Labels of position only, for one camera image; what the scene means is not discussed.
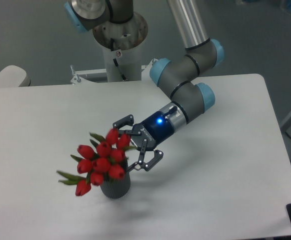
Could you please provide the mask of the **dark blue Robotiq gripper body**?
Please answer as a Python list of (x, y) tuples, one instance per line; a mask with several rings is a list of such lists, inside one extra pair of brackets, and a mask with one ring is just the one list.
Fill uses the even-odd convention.
[(174, 134), (171, 121), (165, 118), (162, 111), (156, 111), (142, 122), (135, 124), (132, 131), (140, 132), (140, 135), (131, 136), (138, 151), (141, 150), (144, 139), (147, 139), (146, 151), (152, 151)]

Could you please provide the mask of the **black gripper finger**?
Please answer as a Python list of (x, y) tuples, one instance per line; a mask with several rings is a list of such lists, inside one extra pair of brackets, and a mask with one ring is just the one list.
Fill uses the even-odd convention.
[(129, 136), (135, 136), (136, 132), (133, 130), (121, 130), (124, 126), (132, 127), (134, 125), (134, 116), (132, 114), (127, 115), (112, 124), (114, 129), (118, 130), (118, 136), (121, 137), (123, 134), (127, 134)]
[[(137, 160), (127, 167), (127, 172), (132, 170), (145, 170), (150, 171), (163, 157), (164, 153), (159, 150), (156, 146), (156, 142), (151, 142), (150, 140), (143, 138), (140, 141), (131, 140), (133, 146), (138, 150), (139, 155)], [(152, 158), (146, 160), (146, 153), (153, 153)]]

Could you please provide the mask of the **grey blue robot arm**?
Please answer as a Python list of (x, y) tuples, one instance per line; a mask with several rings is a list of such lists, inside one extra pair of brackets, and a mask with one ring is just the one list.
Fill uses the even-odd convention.
[[(221, 44), (211, 39), (193, 0), (170, 0), (168, 6), (182, 37), (186, 54), (177, 62), (153, 60), (150, 78), (170, 103), (136, 124), (129, 115), (113, 124), (131, 136), (138, 160), (127, 170), (149, 171), (162, 158), (157, 146), (206, 112), (215, 103), (212, 89), (193, 80), (224, 59)], [(77, 31), (92, 31), (102, 47), (109, 82), (139, 81), (142, 64), (140, 46), (148, 34), (145, 19), (134, 11), (131, 0), (69, 0), (65, 12)]]

